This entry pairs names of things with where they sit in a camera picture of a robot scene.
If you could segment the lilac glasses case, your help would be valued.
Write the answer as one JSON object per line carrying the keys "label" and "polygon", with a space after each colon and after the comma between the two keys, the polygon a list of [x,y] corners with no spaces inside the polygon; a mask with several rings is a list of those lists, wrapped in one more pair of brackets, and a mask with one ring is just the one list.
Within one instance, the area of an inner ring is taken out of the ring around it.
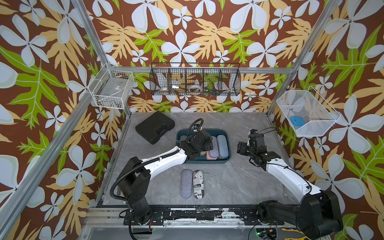
{"label": "lilac glasses case", "polygon": [[193,193],[193,172],[191,170],[183,170],[181,180],[181,197],[188,199]]}
{"label": "lilac glasses case", "polygon": [[212,145],[213,149],[209,151],[211,159],[217,159],[219,157],[219,147],[218,147],[218,141],[217,138],[212,136]]}

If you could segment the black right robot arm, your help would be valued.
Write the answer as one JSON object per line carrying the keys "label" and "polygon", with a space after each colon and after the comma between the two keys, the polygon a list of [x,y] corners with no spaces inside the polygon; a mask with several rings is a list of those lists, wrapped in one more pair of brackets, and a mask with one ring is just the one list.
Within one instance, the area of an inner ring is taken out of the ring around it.
{"label": "black right robot arm", "polygon": [[311,240],[343,230],[338,197],[308,182],[293,170],[278,154],[267,150],[264,135],[252,129],[247,142],[238,143],[237,152],[249,157],[249,162],[278,179],[298,200],[297,205],[276,200],[259,203],[260,222],[284,222],[295,225]]}

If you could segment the light blue glasses case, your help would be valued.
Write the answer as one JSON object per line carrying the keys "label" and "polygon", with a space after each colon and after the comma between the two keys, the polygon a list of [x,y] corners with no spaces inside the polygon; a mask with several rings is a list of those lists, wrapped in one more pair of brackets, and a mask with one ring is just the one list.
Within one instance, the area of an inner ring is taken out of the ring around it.
{"label": "light blue glasses case", "polygon": [[229,147],[228,141],[225,135],[217,136],[218,150],[219,150],[219,158],[226,159],[229,157]]}

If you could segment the pink hard glasses case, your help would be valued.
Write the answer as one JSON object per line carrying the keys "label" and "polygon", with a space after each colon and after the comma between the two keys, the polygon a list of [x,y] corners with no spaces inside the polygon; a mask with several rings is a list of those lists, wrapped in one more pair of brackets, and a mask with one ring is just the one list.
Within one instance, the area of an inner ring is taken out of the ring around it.
{"label": "pink hard glasses case", "polygon": [[217,160],[218,158],[217,158],[217,157],[212,157],[212,156],[210,155],[210,151],[207,151],[207,153],[206,153],[206,159],[207,159],[208,161],[215,161],[215,160]]}

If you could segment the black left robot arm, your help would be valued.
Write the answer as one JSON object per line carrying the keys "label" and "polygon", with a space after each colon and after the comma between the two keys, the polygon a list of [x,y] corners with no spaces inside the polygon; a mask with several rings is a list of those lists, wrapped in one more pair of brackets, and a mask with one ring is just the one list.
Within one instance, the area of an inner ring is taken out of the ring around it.
{"label": "black left robot arm", "polygon": [[150,181],[158,174],[185,162],[196,160],[201,152],[213,149],[213,137],[199,130],[176,146],[155,157],[142,159],[133,157],[125,165],[110,189],[110,196],[123,201],[139,224],[146,224],[152,215],[145,195]]}

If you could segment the grey fabric glasses case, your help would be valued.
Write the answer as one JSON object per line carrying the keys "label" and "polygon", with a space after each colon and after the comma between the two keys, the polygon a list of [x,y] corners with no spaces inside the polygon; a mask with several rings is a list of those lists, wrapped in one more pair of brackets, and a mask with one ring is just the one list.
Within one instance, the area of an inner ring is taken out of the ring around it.
{"label": "grey fabric glasses case", "polygon": [[186,136],[182,135],[180,136],[179,141],[181,142],[181,141],[184,141],[185,139],[186,139]]}

